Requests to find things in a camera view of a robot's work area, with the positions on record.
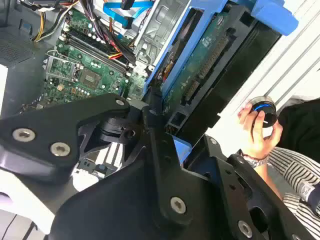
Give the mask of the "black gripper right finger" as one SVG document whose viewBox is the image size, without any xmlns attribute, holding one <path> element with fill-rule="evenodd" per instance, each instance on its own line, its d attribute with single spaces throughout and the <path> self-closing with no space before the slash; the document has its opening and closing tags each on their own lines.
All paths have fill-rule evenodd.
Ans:
<svg viewBox="0 0 320 240">
<path fill-rule="evenodd" d="M 204 175 L 216 188 L 213 232 L 205 240 L 311 240 L 313 236 L 239 155 L 225 157 L 220 145 L 204 136 Z"/>
</svg>

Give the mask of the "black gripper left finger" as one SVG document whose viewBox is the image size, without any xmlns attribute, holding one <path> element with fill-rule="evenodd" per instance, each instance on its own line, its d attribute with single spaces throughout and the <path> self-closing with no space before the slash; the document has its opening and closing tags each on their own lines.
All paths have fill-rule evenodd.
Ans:
<svg viewBox="0 0 320 240">
<path fill-rule="evenodd" d="M 167 170 L 179 167 L 173 138 L 164 131 L 159 98 L 131 105 L 107 93 L 2 119 L 1 190 L 36 223 L 52 226 L 58 212 L 52 213 L 27 183 L 40 191 L 63 185 L 80 158 L 114 141 L 124 145 L 124 168 L 151 164 L 157 187 L 165 183 Z"/>
</svg>

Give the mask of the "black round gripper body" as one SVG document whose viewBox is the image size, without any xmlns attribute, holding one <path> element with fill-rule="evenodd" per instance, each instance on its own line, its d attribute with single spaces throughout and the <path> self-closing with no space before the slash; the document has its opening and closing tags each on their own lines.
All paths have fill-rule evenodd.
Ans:
<svg viewBox="0 0 320 240">
<path fill-rule="evenodd" d="M 217 189 L 180 167 L 157 187 L 149 163 L 135 162 L 65 202 L 51 240 L 230 240 Z"/>
</svg>

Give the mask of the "person's bare hand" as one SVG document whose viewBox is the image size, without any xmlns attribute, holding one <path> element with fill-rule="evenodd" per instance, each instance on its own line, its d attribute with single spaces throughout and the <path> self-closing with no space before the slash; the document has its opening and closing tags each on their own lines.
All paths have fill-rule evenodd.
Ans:
<svg viewBox="0 0 320 240">
<path fill-rule="evenodd" d="M 263 136 L 264 111 L 251 111 L 252 104 L 248 103 L 238 113 L 238 124 L 241 135 L 241 150 L 244 155 L 251 158 L 264 159 L 279 143 L 283 127 L 276 121 L 272 126 L 272 133 L 269 137 Z"/>
</svg>

